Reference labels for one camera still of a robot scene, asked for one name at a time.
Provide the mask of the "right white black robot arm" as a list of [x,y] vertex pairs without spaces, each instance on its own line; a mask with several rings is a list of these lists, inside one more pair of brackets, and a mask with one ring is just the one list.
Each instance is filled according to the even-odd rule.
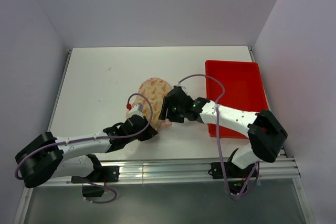
[[216,104],[206,98],[192,99],[182,87],[175,86],[163,99],[160,120],[183,123],[185,119],[214,124],[238,132],[249,143],[232,153],[228,173],[240,176],[249,165],[264,161],[273,163],[288,134],[269,110],[249,112]]

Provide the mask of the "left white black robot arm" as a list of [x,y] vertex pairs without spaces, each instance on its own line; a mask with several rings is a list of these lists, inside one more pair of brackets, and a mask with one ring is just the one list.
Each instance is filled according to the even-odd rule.
[[27,188],[64,176],[96,182],[102,176],[96,154],[115,152],[135,140],[147,141],[157,134],[147,118],[139,115],[92,135],[55,137],[52,132],[44,132],[16,154],[15,178]]

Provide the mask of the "pink mesh laundry bag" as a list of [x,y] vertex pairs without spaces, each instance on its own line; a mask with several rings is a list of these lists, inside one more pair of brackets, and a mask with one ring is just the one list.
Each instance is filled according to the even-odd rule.
[[139,87],[137,93],[145,96],[152,108],[153,115],[151,116],[150,106],[147,101],[142,97],[137,95],[135,101],[131,104],[136,105],[137,103],[143,104],[143,116],[147,120],[151,119],[150,125],[154,129],[167,128],[172,125],[171,122],[165,120],[159,120],[159,115],[161,112],[164,97],[172,90],[172,86],[163,79],[154,77],[145,80]]

